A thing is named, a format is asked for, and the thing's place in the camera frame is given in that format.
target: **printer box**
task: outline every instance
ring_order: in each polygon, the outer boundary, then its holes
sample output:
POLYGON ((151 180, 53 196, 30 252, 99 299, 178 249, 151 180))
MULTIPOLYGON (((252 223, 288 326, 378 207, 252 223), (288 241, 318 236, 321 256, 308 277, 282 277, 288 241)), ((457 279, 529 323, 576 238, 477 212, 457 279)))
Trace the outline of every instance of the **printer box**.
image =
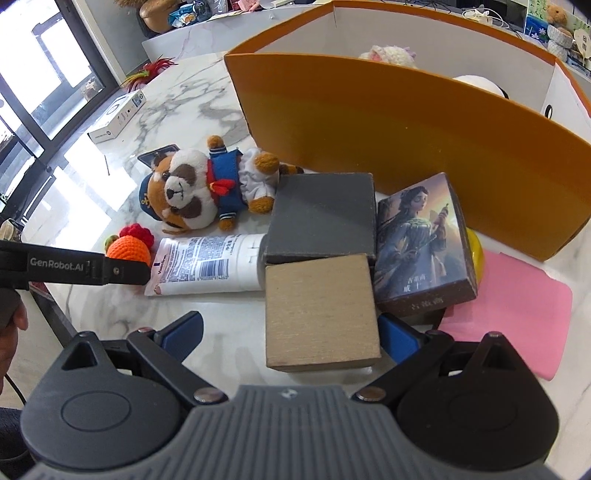
POLYGON ((115 138, 145 101, 146 98, 141 90, 120 96, 87 130, 87 135, 94 144, 115 138))
POLYGON ((406 317, 476 294, 464 216, 444 173, 380 201, 374 295, 382 311, 406 317))

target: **barcode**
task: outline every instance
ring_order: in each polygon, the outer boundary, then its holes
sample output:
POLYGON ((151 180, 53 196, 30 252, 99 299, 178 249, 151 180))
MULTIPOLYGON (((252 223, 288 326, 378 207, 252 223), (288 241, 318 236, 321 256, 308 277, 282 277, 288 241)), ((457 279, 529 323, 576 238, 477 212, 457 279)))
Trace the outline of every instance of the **barcode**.
POLYGON ((199 280, 225 280, 228 278, 229 259, 201 262, 199 280))

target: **white ball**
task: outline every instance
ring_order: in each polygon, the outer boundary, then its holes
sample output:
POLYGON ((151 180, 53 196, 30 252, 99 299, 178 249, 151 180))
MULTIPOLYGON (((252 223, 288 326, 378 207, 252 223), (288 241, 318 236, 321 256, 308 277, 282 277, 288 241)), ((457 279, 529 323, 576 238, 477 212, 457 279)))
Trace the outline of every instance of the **white ball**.
POLYGON ((460 75, 459 77, 455 77, 454 80, 458 82, 467 83, 468 85, 472 85, 474 87, 481 88, 482 90, 486 90, 487 92, 494 93, 496 95, 505 97, 503 90, 501 90, 496 83, 491 82, 489 79, 484 77, 479 77, 478 75, 460 75))

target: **teddy bear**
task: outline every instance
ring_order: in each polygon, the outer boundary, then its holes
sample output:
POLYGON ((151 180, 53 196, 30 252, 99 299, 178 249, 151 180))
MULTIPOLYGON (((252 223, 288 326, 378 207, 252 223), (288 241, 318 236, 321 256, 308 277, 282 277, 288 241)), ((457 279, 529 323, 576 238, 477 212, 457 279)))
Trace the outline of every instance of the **teddy bear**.
POLYGON ((164 222, 164 233, 205 228, 216 218, 220 230, 231 231, 240 211, 272 210, 280 174, 303 172, 257 147, 228 151, 218 135, 207 147, 209 156, 188 148, 155 158, 140 185, 141 208, 164 222))
POLYGON ((546 49, 562 61, 567 61, 569 50, 573 46, 573 34, 566 29, 568 18, 564 8, 548 4, 546 7, 548 22, 548 46, 546 49))

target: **wooden block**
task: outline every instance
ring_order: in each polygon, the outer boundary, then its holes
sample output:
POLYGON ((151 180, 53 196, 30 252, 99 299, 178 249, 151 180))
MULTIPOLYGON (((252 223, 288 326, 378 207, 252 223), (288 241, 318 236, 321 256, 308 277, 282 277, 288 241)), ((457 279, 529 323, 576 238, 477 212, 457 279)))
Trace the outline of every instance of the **wooden block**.
POLYGON ((381 356, 366 255, 267 267, 267 366, 373 365, 381 356))

